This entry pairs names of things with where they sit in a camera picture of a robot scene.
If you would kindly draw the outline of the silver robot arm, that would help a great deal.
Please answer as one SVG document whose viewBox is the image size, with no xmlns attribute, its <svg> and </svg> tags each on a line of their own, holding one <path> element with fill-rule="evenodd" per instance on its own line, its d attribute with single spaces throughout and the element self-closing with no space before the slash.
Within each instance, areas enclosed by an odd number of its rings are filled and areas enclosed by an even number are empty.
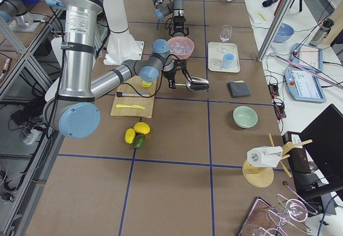
<svg viewBox="0 0 343 236">
<path fill-rule="evenodd" d="M 66 12 L 62 34 L 62 73 L 55 96 L 48 100 L 43 115 L 48 126 L 72 138 L 85 138 L 99 126 L 101 114 L 95 100 L 133 76 L 146 82 L 159 75 L 175 86 L 176 68 L 167 41 L 153 42 L 152 54 L 141 60 L 141 41 L 128 30 L 123 0 L 46 0 Z M 96 20 L 104 13 L 110 28 L 108 57 L 120 65 L 93 79 Z"/>
<path fill-rule="evenodd" d="M 189 27 L 185 26 L 184 0 L 152 0 L 155 15 L 161 20 L 169 15 L 165 29 L 171 38 L 176 36 L 189 36 Z"/>
</svg>

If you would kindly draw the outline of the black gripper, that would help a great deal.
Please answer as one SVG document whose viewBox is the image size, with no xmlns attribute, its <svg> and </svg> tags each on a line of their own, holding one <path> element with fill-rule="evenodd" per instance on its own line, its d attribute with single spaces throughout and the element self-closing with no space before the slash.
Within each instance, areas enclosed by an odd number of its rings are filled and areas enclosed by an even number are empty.
<svg viewBox="0 0 343 236">
<path fill-rule="evenodd" d="M 175 75 L 177 68 L 183 68 L 185 65 L 185 60 L 173 60 L 172 63 L 168 66 L 167 71 L 163 71 L 163 76 L 168 79 L 168 87 L 170 89 L 176 89 L 175 85 Z"/>
<path fill-rule="evenodd" d="M 184 26 L 186 19 L 184 16 L 174 16 L 173 17 L 173 28 L 169 28 L 170 38 L 174 37 L 175 33 L 184 34 L 185 37 L 189 36 L 189 27 Z"/>
</svg>

